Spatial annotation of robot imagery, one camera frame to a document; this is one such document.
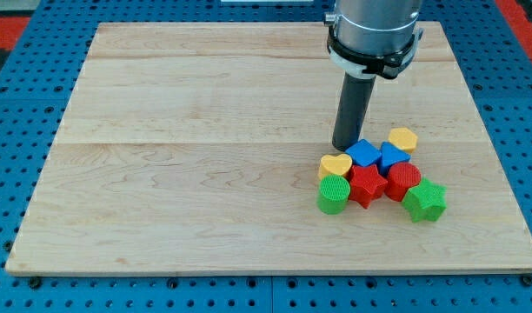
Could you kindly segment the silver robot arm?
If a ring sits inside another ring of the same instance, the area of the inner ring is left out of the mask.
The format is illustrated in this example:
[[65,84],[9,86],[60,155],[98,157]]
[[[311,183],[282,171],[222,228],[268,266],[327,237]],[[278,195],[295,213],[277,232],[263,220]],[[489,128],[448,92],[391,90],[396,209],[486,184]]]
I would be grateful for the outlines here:
[[324,18],[329,58],[354,78],[396,78],[422,37],[421,7],[421,0],[336,0]]

